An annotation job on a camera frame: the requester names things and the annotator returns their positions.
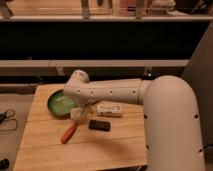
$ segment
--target wooden table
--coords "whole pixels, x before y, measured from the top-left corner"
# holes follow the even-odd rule
[[[89,113],[68,143],[61,144],[60,138],[72,121],[54,118],[48,111],[47,100],[63,86],[38,86],[15,171],[105,170],[147,164],[143,108],[139,105],[120,103],[123,107],[122,118],[98,117],[95,112]],[[90,119],[110,121],[111,131],[89,130]]]

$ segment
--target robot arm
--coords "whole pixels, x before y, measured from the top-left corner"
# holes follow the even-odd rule
[[[89,82],[87,73],[76,70],[65,85],[64,94],[81,108],[85,108],[91,99],[142,105],[144,92],[150,82],[141,79]]]
[[[144,105],[148,171],[205,171],[199,112],[191,87],[182,79],[128,79],[90,82],[75,71],[64,94],[84,109],[91,99]]]

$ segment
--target cable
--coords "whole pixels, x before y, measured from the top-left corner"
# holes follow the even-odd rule
[[[10,162],[8,159],[3,159],[0,161],[0,170],[7,169],[10,166]]]
[[[12,129],[0,129],[0,132],[1,131],[15,131],[15,130],[18,129],[18,121],[17,121],[17,119],[12,118],[14,116],[15,116],[15,111],[12,110],[12,109],[8,109],[4,113],[0,114],[0,124],[2,124],[3,122],[11,122],[11,121],[15,122],[15,127],[14,128],[12,128]]]

